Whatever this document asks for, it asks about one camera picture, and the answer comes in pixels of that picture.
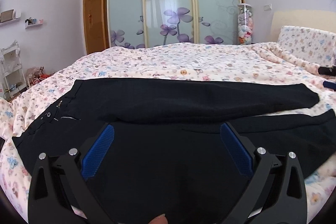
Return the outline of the person's thumb tip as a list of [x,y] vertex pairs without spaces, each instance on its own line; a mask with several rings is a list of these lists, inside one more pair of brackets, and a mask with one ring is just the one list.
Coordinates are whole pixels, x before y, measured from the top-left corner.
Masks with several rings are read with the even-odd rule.
[[167,218],[165,217],[165,214],[161,214],[155,219],[151,220],[149,224],[168,224]]

